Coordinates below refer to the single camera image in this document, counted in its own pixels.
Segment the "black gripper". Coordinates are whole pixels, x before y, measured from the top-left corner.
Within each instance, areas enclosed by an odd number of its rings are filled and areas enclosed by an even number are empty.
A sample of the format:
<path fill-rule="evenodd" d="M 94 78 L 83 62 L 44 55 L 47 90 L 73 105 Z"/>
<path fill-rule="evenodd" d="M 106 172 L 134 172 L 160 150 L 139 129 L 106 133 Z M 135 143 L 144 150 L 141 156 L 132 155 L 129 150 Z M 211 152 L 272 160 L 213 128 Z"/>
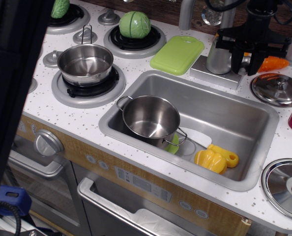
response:
<path fill-rule="evenodd" d="M 248 9 L 244 24 L 218 30 L 216 48 L 226 49 L 232 53 L 231 69 L 234 73 L 239 73 L 245 52 L 251 54 L 248 76 L 258 72 L 266 56 L 286 56 L 292 39 L 269 28 L 271 18 L 276 12 L 276 9 L 270 11 Z"/>

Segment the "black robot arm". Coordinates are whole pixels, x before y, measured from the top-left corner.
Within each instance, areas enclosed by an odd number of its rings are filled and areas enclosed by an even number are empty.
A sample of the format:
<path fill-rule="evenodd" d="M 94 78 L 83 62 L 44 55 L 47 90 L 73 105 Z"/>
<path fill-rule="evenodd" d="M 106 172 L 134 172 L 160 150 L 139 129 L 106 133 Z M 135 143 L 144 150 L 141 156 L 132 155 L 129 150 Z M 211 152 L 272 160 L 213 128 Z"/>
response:
<path fill-rule="evenodd" d="M 237 74 L 245 53 L 251 54 L 248 75 L 258 72 L 264 59 L 273 56 L 285 58 L 292 40 L 269 28 L 279 5 L 285 4 L 292 14 L 292 5 L 287 0 L 251 0 L 246 5 L 246 22 L 237 27 L 218 30 L 206 61 L 206 68 L 213 74 Z"/>

